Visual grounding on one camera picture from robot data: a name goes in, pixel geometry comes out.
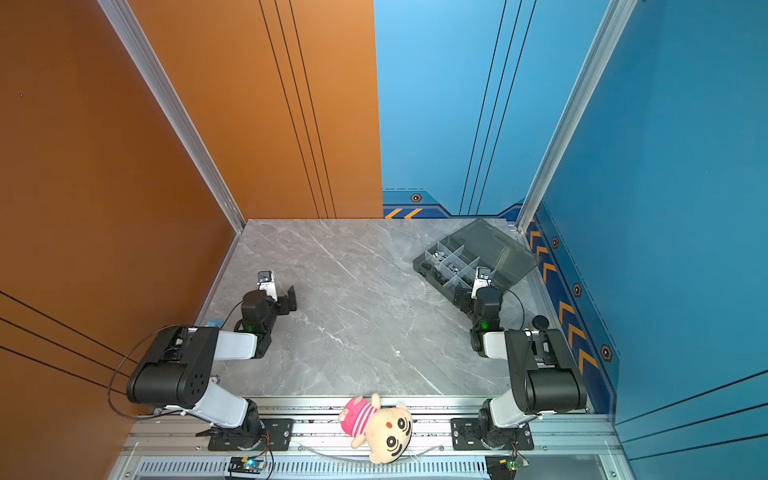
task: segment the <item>stuffed doll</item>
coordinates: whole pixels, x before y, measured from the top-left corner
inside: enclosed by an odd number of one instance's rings
[[[370,403],[362,396],[351,399],[339,421],[344,432],[353,437],[353,449],[368,442],[373,463],[394,462],[411,441],[413,420],[406,406],[398,403],[393,409],[383,409],[378,393],[371,396]]]

